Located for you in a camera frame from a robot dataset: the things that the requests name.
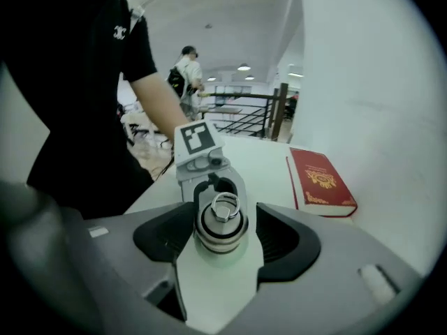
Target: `metal ring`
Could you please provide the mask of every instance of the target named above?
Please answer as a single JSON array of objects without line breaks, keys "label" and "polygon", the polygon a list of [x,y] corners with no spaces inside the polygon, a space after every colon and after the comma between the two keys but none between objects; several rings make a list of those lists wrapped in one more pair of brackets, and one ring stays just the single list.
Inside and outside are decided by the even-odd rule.
[{"label": "metal ring", "polygon": [[230,199],[236,201],[236,208],[235,208],[234,212],[232,212],[232,213],[230,214],[230,216],[228,217],[228,218],[234,218],[234,217],[237,215],[237,213],[239,212],[239,210],[240,210],[239,197],[236,196],[234,193],[220,193],[220,194],[218,194],[218,195],[213,199],[213,201],[212,201],[212,203],[211,203],[211,210],[213,211],[214,215],[216,214],[216,202],[217,202],[217,200],[218,200],[219,198],[222,198],[222,199],[223,199],[223,198],[230,198]]}]

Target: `white logo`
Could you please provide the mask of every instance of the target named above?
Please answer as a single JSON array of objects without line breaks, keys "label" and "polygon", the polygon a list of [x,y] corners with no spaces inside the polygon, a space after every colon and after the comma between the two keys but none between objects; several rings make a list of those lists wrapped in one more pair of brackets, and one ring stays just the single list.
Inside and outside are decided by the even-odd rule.
[{"label": "white logo", "polygon": [[188,130],[185,132],[186,136],[191,137],[191,139],[188,140],[191,150],[200,148],[202,146],[202,143],[200,142],[200,138],[198,137],[198,134],[203,133],[204,131],[205,131],[205,126],[199,126],[197,128],[194,128],[194,133],[191,130]]},{"label": "white logo", "polygon": [[115,37],[117,40],[124,40],[124,34],[126,33],[126,28],[123,26],[115,26],[115,33],[113,34],[113,37]]}]

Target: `white table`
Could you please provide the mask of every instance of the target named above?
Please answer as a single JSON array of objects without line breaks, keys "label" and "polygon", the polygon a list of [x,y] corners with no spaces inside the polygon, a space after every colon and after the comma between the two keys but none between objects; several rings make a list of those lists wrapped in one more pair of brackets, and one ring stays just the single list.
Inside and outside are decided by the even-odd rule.
[{"label": "white table", "polygon": [[[258,268],[263,266],[262,247],[256,236],[256,203],[264,202],[295,209],[286,164],[289,144],[231,136],[223,136],[223,140],[226,143],[223,148],[224,156],[230,159],[231,165],[245,182],[249,217],[247,249],[237,264],[233,264],[232,257],[235,255],[231,254],[227,258],[219,256],[220,263],[217,264],[213,259],[204,260],[203,255],[199,256],[191,237],[177,261],[179,284],[188,313],[186,323],[209,333],[216,333],[223,328],[256,295],[253,277],[257,276]],[[127,213],[181,201],[175,168],[172,167]],[[349,218],[338,220],[351,223]]]}]

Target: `book cover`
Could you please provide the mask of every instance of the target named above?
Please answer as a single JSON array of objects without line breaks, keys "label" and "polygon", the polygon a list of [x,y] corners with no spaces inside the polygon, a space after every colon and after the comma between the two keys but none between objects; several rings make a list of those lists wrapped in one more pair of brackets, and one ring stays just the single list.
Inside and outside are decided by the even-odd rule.
[{"label": "book cover", "polygon": [[357,203],[329,159],[319,153],[291,148],[288,161],[298,209],[322,216],[344,217],[352,214]]}]

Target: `man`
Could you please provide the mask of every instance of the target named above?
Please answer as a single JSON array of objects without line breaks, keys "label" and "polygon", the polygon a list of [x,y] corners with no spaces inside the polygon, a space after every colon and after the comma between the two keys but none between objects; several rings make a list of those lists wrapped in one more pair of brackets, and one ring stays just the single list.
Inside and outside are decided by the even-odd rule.
[{"label": "man", "polygon": [[144,111],[174,139],[187,123],[157,73],[145,18],[127,0],[0,0],[0,58],[50,129],[28,184],[84,218],[123,214],[153,183],[117,117],[123,72]]},{"label": "man", "polygon": [[194,120],[198,113],[194,94],[197,90],[205,90],[202,84],[202,68],[196,61],[197,57],[196,48],[194,46],[186,46],[183,47],[182,58],[175,64],[185,81],[183,94],[180,98],[180,106],[190,120]]}]

